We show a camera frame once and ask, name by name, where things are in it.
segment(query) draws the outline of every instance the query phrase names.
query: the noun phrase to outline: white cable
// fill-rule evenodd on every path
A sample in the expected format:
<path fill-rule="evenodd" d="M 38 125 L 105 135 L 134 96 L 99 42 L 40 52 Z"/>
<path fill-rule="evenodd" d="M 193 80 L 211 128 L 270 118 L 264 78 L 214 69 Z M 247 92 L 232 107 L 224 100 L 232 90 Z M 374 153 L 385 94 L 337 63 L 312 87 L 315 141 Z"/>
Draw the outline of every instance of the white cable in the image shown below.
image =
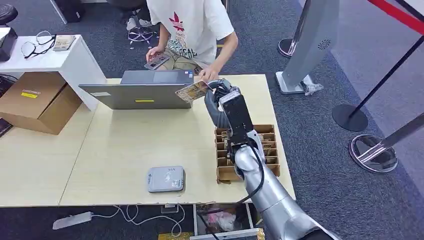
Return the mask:
<path fill-rule="evenodd" d="M 143 224 L 143 223 L 145 223 L 145 222 L 147 222 L 147 221 L 153 220 L 153 219 L 165 218 L 165 219 L 171 220 L 171 221 L 173 221 L 173 222 L 175 223 L 175 224 L 173 225 L 173 227 L 171 228 L 171 235 L 172 235 L 174 238 L 179 237 L 179 236 L 181 235 L 181 232 L 183 231 L 183 229 L 181 228 L 180 223 L 181 223 L 181 222 L 184 220 L 184 218 L 186 217 L 186 211 L 184 210 L 184 208 L 183 208 L 180 204 L 178 204 L 178 207 L 179 207 L 179 208 L 181 208 L 183 215 L 182 215 L 181 220 L 179 220 L 179 221 L 176 221 L 176 220 L 174 220 L 174 219 L 172 219 L 172 218 L 170 218 L 170 217 L 164 216 L 164 215 L 160 215 L 160 216 L 154 216 L 154 217 L 148 218 L 148 219 L 143 220 L 143 221 L 141 221 L 141 222 L 135 222 L 135 221 L 134 221 L 134 219 L 136 219 L 136 217 L 139 215 L 139 206 L 138 206 L 138 205 L 135 205 L 135 208 L 137 209 L 137 211 L 136 211 L 136 213 L 135 213 L 134 217 L 132 217 L 132 218 L 130 217 L 130 213 L 128 212 L 128 208 L 129 208 L 129 206 L 130 206 L 130 205 L 127 205 L 127 206 L 126 206 L 126 210 L 125 210 L 126 214 L 124 213 L 124 211 L 123 211 L 123 210 L 122 210 L 119 206 L 116 206 L 116 205 L 113 205 L 113 206 L 114 206 L 115 208 L 117 208 L 116 212 L 115 212 L 113 215 L 110 215 L 110 216 L 104 216 L 104 215 L 92 214 L 91 216 L 92 216 L 92 217 L 99 217 L 99 218 L 107 218 L 107 219 L 109 219 L 109 218 L 113 218 L 113 217 L 115 217 L 115 216 L 116 216 L 119 212 L 121 212 L 121 213 L 122 213 L 123 218 L 125 219 L 125 221 L 127 221 L 127 222 L 129 222 L 129 223 L 133 223 L 133 224 L 134 224 L 134 225 L 136 225 L 136 226 L 141 225 L 141 224 Z M 176 226 L 178 226 L 178 228 L 179 228 L 179 233 L 178 233 L 177 235 L 174 235 L 174 229 L 175 229 L 175 227 L 176 227 Z"/>

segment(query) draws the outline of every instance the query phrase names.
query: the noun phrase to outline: gray laptop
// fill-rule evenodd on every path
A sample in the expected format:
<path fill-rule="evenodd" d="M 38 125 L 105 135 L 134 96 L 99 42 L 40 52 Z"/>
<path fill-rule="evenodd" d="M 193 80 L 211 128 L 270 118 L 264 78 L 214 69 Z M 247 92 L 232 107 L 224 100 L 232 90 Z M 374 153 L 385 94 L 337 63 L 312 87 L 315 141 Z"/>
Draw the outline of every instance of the gray laptop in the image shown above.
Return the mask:
<path fill-rule="evenodd" d="M 190 70 L 125 71 L 120 84 L 79 87 L 111 109 L 189 109 L 175 92 L 194 82 Z"/>

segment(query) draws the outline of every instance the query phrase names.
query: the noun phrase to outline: red logo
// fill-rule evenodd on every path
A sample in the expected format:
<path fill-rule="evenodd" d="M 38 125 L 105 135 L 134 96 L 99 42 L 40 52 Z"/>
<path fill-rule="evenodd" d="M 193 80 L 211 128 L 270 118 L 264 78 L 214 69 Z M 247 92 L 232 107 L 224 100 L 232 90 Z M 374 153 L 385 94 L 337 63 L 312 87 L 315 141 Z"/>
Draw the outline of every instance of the red logo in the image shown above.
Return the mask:
<path fill-rule="evenodd" d="M 173 12 L 173 17 L 174 19 L 172 18 L 169 19 L 173 27 L 176 28 L 177 32 L 178 31 L 184 32 L 183 21 L 180 21 L 180 19 L 178 18 L 178 15 L 175 12 Z"/>

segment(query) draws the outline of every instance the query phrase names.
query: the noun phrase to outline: brown cardboard box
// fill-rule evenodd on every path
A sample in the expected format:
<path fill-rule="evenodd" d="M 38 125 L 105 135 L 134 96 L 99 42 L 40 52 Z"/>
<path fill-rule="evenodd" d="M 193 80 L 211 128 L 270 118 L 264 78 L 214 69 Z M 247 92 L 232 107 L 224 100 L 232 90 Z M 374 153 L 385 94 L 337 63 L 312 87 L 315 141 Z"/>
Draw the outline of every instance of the brown cardboard box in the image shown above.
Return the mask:
<path fill-rule="evenodd" d="M 277 143 L 274 125 L 253 125 L 258 133 L 263 151 L 265 153 L 266 165 L 274 173 L 280 176 L 280 162 L 277 152 Z M 215 146 L 216 146 L 216 180 L 218 183 L 231 183 L 231 181 L 241 181 L 237 176 L 233 163 L 227 158 L 226 144 L 223 140 L 227 133 L 227 129 L 215 129 Z"/>
<path fill-rule="evenodd" d="M 58 72 L 26 72 L 0 98 L 0 117 L 18 128 L 58 135 L 80 105 Z"/>

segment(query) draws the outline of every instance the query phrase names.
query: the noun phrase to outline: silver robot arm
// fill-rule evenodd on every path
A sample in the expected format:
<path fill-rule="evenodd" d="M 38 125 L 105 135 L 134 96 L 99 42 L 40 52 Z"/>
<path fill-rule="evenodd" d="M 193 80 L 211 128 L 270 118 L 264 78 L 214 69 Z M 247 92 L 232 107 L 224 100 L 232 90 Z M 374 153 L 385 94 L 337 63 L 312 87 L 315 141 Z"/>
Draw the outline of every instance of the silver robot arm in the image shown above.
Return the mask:
<path fill-rule="evenodd" d="M 292 199 L 277 177 L 267 167 L 261 140 L 254 130 L 243 95 L 225 80 L 209 83 L 211 90 L 204 99 L 214 124 L 228 128 L 228 153 L 235 171 L 243 179 L 248 194 L 263 185 L 251 200 L 262 216 L 267 233 L 275 240 L 339 240 L 308 216 Z"/>
<path fill-rule="evenodd" d="M 257 148 L 255 151 L 261 158 L 264 183 L 251 200 L 262 216 L 267 233 L 276 240 L 339 240 L 334 233 L 323 228 L 298 206 L 265 164 L 263 152 Z M 234 165 L 236 172 L 242 173 L 240 177 L 244 180 L 247 193 L 253 192 L 261 181 L 261 171 L 253 150 L 248 145 L 243 145 L 235 152 Z"/>

